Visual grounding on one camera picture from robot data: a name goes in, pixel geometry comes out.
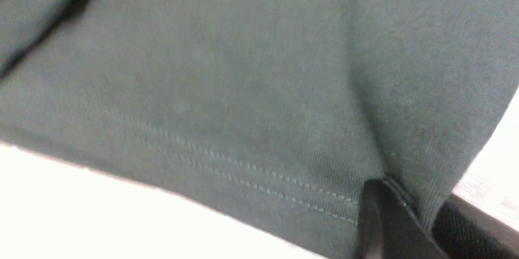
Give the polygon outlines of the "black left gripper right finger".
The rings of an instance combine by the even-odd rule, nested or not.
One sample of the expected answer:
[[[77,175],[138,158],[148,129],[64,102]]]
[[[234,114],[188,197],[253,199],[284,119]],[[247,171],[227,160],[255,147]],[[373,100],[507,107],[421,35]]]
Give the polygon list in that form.
[[[451,259],[517,259],[518,231],[450,195],[436,215],[432,234]]]

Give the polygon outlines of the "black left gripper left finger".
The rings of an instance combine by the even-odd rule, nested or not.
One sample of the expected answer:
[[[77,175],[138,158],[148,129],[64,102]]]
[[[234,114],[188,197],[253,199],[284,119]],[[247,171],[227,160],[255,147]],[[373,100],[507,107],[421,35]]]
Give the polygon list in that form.
[[[394,178],[363,186],[358,212],[360,259],[447,259],[416,216],[410,193]]]

